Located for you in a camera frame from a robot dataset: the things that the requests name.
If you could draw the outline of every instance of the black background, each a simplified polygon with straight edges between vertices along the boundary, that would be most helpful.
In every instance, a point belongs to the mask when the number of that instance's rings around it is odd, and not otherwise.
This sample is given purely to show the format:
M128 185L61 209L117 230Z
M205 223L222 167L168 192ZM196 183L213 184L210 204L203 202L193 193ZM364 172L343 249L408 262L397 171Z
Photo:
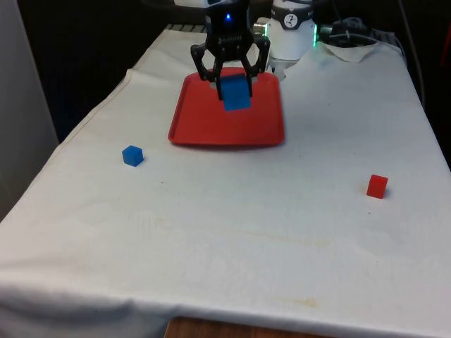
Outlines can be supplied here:
M409 71L418 88L397 1L336 1L342 17L357 16L370 27L395 32L404 44ZM270 3L263 4L255 16L269 15ZM447 100L451 95L451 57L444 68L440 67L451 1L404 0L404 5L423 67L426 115L451 165L451 109ZM60 141L114 89L167 23L191 20L186 13L171 15L139 0L19 0L19 7ZM334 19L330 4L317 8L317 23Z

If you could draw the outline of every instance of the blue block held by gripper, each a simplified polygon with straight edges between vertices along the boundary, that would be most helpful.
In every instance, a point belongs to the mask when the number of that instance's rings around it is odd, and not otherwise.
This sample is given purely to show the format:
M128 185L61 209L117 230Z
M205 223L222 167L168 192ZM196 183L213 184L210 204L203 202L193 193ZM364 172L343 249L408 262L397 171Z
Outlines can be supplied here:
M122 157L124 159L124 163L131 165L132 167L136 167L144 160L144 157L142 156L142 149L137 146L128 146L122 150Z
M221 78L221 93L224 109L234 111L251 106L249 87L244 74L229 75Z

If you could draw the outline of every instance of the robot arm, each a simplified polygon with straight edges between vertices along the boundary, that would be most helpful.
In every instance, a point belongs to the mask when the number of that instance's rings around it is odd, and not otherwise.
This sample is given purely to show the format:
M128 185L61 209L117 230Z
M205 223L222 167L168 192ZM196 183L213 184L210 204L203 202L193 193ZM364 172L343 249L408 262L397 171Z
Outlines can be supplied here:
M221 71L227 61L241 61L246 72L249 94L252 96L252 78L266 68L269 53L269 39L254 37L249 22L249 0L206 0L206 41L191 46L191 56L199 76L203 80L216 83L218 97L221 94ZM246 57L251 45L259 49L255 65L250 65ZM213 69L207 70L202 62L205 51L213 54Z

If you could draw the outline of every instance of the red cube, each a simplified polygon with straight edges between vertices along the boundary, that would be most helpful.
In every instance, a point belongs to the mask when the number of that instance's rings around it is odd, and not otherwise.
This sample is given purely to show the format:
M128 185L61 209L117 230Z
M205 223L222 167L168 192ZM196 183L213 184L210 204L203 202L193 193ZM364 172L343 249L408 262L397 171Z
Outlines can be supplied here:
M387 187L388 178L383 176L371 175L366 194L371 197L383 199L385 187Z

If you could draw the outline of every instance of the white wall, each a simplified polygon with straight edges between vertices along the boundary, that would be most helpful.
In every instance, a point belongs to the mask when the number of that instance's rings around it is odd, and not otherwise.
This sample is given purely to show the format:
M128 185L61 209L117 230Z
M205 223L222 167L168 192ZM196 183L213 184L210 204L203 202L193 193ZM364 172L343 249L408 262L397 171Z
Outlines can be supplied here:
M16 0L0 0L0 220L56 145Z

